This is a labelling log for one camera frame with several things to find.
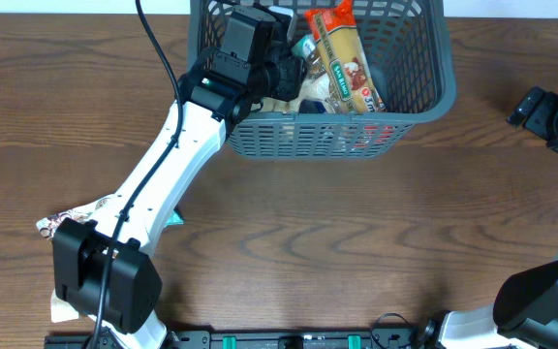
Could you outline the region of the beige snack pouch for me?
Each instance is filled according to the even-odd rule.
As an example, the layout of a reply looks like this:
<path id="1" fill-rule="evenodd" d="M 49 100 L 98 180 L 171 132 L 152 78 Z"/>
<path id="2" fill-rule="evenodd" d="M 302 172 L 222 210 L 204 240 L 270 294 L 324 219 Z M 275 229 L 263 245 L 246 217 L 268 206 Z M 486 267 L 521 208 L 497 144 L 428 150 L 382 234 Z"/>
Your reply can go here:
<path id="1" fill-rule="evenodd" d="M 65 219 L 70 218 L 79 223 L 85 223 L 95 211 L 107 204 L 113 197 L 113 194 L 109 194 L 84 206 L 77 206 L 42 218 L 36 223 L 36 228 L 43 238 L 52 241 L 55 231 Z M 50 318 L 52 323 L 72 321 L 79 318 L 79 312 L 66 301 L 59 300 L 55 292 L 52 292 Z"/>
<path id="2" fill-rule="evenodd" d="M 326 74 L 317 78 L 307 78 L 300 88 L 298 96 L 289 101 L 265 98 L 261 103 L 261 112 L 299 112 L 299 113 L 337 113 L 337 107 L 330 95 L 330 82 Z"/>

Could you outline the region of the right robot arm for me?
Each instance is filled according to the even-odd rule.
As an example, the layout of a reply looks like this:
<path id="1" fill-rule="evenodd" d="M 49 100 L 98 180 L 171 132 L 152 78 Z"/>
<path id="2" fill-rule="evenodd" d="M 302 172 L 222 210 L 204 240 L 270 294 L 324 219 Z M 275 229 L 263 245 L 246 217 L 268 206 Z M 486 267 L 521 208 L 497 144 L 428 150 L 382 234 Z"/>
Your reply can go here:
<path id="1" fill-rule="evenodd" d="M 558 154 L 558 94 L 531 88 L 507 119 Z M 554 260 L 510 276 L 495 302 L 431 320 L 424 348 L 558 348 L 558 252 Z"/>

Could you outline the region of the blue tissue multipack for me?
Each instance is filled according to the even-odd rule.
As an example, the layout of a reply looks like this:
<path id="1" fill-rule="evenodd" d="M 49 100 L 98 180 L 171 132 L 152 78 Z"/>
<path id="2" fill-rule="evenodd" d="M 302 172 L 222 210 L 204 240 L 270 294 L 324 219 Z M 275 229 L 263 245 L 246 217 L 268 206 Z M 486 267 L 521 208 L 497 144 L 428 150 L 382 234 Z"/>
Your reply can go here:
<path id="1" fill-rule="evenodd" d="M 293 55 L 305 60 L 310 59 L 317 49 L 317 44 L 312 34 L 304 35 L 291 49 Z"/>

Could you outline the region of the orange spaghetti packet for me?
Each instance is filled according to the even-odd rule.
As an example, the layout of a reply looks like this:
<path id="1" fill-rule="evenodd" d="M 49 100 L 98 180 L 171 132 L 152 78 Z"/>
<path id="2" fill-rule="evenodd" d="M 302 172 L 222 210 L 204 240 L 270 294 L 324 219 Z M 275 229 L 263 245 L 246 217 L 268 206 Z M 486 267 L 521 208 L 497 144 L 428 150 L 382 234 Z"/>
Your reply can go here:
<path id="1" fill-rule="evenodd" d="M 372 113 L 387 110 L 372 79 L 357 32 L 353 2 L 344 0 L 334 8 L 305 12 L 325 69 L 319 93 L 335 113 Z"/>

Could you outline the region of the teal wipes packet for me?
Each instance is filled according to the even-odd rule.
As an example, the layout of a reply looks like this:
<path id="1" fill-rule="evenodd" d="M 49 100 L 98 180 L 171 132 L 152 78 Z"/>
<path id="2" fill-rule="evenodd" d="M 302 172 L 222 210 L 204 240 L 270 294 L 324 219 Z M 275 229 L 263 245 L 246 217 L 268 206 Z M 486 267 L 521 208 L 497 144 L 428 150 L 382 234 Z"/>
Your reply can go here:
<path id="1" fill-rule="evenodd" d="M 171 212 L 169 218 L 167 219 L 165 226 L 170 227 L 170 226 L 183 225 L 183 224 L 184 224 L 184 220 L 181 217 L 178 209 L 175 207 Z"/>

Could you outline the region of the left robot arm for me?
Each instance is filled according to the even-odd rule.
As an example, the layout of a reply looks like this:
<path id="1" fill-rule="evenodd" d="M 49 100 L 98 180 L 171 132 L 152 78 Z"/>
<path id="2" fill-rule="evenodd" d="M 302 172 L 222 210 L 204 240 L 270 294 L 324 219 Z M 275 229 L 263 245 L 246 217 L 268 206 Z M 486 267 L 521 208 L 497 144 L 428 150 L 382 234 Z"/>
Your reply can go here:
<path id="1" fill-rule="evenodd" d="M 163 283 L 152 256 L 178 202 L 234 127 L 265 98 L 291 101 L 306 75 L 292 52 L 297 16 L 277 5 L 232 4 L 220 45 L 173 78 L 174 101 L 156 140 L 84 221 L 64 218 L 51 236 L 54 293 L 93 318 L 87 336 L 48 337 L 48 348 L 161 348 L 155 312 Z"/>

